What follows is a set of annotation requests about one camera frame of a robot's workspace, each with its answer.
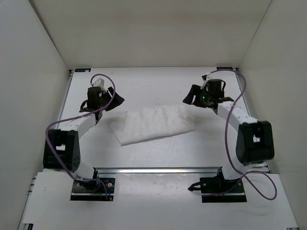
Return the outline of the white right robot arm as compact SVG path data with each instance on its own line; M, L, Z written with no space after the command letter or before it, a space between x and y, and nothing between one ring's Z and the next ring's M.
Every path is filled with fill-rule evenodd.
M202 86L193 84L183 103L201 108L210 108L226 120L225 147L228 148L228 126L237 132L235 157L227 154L229 164L221 168L221 176L215 179L215 187L226 192L236 180L254 165L274 158L272 126L268 121L259 121L224 95L226 82L221 79L205 80Z

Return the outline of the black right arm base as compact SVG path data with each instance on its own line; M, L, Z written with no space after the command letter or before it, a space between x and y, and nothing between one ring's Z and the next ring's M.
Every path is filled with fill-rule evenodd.
M245 203L245 189L241 179L226 180L221 172L214 177L201 177L189 191L200 191L202 203Z

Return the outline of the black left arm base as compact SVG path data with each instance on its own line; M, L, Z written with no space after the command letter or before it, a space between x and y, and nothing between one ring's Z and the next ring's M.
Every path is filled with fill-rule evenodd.
M100 177L100 181L105 185L106 189L99 182L85 182L74 180L71 189L71 201L105 201L114 200L114 191L116 185L116 177L113 175Z

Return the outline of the white pleated skirt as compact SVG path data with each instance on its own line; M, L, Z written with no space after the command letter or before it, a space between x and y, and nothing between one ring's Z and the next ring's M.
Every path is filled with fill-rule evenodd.
M195 128L195 112L185 105L154 106L127 111L110 126L124 146L190 132Z

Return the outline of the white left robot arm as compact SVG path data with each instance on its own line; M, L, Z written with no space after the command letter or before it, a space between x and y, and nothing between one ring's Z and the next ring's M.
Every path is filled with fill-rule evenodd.
M94 167L81 160L79 140L103 116L125 101L113 87L92 86L87 90L87 99L82 102L78 118L65 119L67 124L59 129L49 129L45 141L43 166L48 169L64 169L75 180L83 180L84 186L94 191L100 186L100 178Z

